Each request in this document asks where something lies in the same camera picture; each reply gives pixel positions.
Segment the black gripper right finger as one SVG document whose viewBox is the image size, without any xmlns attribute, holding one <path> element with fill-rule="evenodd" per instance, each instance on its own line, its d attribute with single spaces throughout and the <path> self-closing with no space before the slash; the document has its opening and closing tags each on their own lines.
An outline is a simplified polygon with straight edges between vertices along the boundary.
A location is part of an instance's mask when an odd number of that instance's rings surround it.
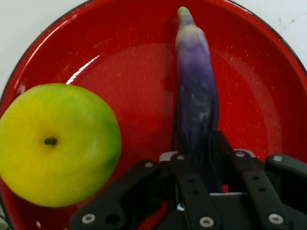
<svg viewBox="0 0 307 230">
<path fill-rule="evenodd" d="M 234 150 L 222 131 L 210 136 L 214 180 L 246 197 L 235 208 L 252 212 L 245 222 L 256 230 L 305 230 L 307 228 L 307 164 L 286 154 L 260 161 L 247 150 Z"/>
</svg>

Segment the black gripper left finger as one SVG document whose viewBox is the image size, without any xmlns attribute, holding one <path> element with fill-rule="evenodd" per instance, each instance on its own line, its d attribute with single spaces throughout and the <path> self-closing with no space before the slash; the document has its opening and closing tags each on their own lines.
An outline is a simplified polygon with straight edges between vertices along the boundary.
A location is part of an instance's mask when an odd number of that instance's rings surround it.
<svg viewBox="0 0 307 230">
<path fill-rule="evenodd" d="M 159 229 L 221 230 L 222 219 L 190 160 L 142 160 L 70 219 L 72 230 L 136 230 L 163 202 L 171 207 Z"/>
</svg>

